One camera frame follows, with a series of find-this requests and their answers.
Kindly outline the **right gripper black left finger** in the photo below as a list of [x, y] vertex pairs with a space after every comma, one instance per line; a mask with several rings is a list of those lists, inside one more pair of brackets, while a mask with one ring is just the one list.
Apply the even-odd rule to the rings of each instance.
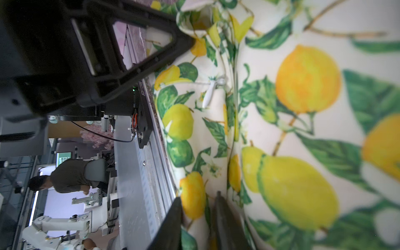
[[181, 198], [174, 199], [165, 219], [153, 238], [148, 250], [181, 250], [183, 209]]

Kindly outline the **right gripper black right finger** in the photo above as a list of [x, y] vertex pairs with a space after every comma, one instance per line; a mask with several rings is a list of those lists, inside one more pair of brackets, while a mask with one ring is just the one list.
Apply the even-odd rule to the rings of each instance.
[[215, 198], [214, 221], [218, 250], [252, 249], [220, 191], [217, 192]]

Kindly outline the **lemon print skirt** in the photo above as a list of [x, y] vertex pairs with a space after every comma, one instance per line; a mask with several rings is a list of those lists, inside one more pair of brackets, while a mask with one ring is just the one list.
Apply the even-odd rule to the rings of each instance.
[[399, 1], [161, 1], [195, 45], [151, 82], [183, 215], [252, 250], [400, 247]]

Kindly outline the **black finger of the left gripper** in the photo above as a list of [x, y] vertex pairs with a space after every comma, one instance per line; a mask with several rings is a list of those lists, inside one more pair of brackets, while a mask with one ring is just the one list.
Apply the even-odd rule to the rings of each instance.
[[[82, 106], [108, 102], [136, 86], [143, 78], [173, 62], [187, 52], [195, 39], [183, 33], [172, 15], [132, 1], [83, 1], [82, 10], [72, 11], [72, 21], [92, 24], [94, 39], [99, 43], [105, 65], [98, 64], [99, 75], [85, 73], [89, 89], [77, 98]], [[122, 21], [140, 28], [154, 28], [171, 35], [172, 41], [145, 60], [127, 69], [123, 63], [112, 24]]]

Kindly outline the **aluminium front rail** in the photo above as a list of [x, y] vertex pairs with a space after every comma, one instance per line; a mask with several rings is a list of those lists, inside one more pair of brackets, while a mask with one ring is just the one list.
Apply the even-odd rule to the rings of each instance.
[[[147, 250], [176, 197], [151, 90], [143, 82], [154, 127], [148, 144], [139, 148], [132, 116], [118, 116], [114, 132], [119, 236], [124, 250]], [[130, 93], [133, 97], [126, 106], [134, 110], [133, 89]]]

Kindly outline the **person in grey shirt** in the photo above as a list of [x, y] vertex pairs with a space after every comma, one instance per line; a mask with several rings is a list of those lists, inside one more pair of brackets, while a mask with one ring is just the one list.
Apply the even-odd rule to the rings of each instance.
[[87, 178], [86, 173], [95, 167], [104, 169], [104, 159], [84, 161], [82, 159], [68, 159], [61, 163], [50, 175], [35, 176], [28, 181], [31, 191], [47, 190], [53, 187], [58, 193], [72, 193], [82, 191], [89, 194], [91, 188], [98, 188], [107, 193], [108, 182]]

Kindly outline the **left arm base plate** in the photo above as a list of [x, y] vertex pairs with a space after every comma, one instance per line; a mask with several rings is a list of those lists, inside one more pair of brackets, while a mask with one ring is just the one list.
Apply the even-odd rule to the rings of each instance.
[[149, 102], [145, 93], [145, 84], [143, 81], [138, 83], [134, 91], [134, 113], [132, 116], [132, 128], [135, 130], [140, 149], [148, 144], [153, 132], [152, 113], [149, 108]]

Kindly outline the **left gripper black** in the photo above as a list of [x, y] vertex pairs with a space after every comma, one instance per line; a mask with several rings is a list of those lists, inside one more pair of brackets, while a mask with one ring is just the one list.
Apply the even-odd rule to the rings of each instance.
[[99, 120], [78, 107], [85, 60], [71, 18], [89, 15], [89, 1], [1, 1], [1, 117], [20, 122], [60, 116]]

